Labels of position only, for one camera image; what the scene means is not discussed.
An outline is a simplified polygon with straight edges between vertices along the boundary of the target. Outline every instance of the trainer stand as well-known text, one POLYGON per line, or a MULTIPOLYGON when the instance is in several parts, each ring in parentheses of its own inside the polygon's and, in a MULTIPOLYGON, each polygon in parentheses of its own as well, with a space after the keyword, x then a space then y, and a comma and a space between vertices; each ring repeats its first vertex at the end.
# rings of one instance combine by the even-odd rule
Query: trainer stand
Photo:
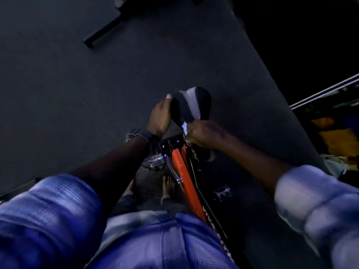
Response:
MULTIPOLYGON (((166 3, 171 0, 114 0, 115 8, 118 9, 120 15, 114 18, 105 26, 94 31, 92 34, 88 35, 83 39, 83 43, 90 49, 93 48, 93 43, 105 35, 107 32, 111 31, 113 28, 118 26, 123 19, 128 18, 129 16, 141 11, 146 7, 153 7, 159 4, 166 3)), ((199 5, 203 0, 192 0, 195 5, 199 5)))

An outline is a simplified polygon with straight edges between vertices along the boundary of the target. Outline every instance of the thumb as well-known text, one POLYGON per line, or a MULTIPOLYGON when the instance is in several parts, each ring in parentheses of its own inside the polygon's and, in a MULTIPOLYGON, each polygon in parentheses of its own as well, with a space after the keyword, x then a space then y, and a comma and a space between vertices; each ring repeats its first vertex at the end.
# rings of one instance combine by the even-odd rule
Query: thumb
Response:
POLYGON ((167 94, 166 99, 164 99, 163 108, 170 109, 171 102, 172 102, 172 96, 171 96, 171 94, 167 94))

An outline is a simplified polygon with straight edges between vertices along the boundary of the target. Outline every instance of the dark floor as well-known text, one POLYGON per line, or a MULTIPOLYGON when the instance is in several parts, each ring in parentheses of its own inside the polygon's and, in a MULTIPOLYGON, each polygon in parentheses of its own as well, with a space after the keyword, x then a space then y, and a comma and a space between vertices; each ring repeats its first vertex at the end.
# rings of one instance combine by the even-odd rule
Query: dark floor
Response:
MULTIPOLYGON (((211 118, 231 133, 290 163, 322 166, 224 0, 174 0, 87 49, 82 38, 115 15, 112 0, 2 0, 0 192, 103 155, 167 93, 192 86, 209 90, 211 118)), ((240 166, 220 156, 204 171, 233 189, 224 210, 243 222, 254 268, 323 267, 240 166)))

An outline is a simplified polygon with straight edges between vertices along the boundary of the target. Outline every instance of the shirt sleeve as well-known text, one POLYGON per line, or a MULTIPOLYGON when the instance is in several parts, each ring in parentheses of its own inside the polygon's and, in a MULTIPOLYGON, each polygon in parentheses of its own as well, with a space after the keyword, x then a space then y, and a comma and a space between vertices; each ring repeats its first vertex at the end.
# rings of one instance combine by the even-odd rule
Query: shirt sleeve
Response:
POLYGON ((357 268, 359 189, 303 165, 278 181, 275 202, 280 217, 333 268, 357 268))
POLYGON ((97 194, 69 174, 48 177, 0 205, 2 268, 83 268, 106 218, 97 194))

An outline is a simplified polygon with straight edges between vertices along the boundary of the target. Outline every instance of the bicycle seat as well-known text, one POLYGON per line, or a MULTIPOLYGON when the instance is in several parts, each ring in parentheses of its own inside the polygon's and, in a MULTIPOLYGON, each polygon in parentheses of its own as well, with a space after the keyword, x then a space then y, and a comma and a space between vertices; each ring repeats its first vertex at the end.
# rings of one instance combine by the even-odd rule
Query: bicycle seat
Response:
POLYGON ((212 97, 206 89, 193 87, 186 91, 175 91, 171 96, 172 120, 183 128, 185 133, 187 133, 186 124, 194 120, 209 119, 212 97))

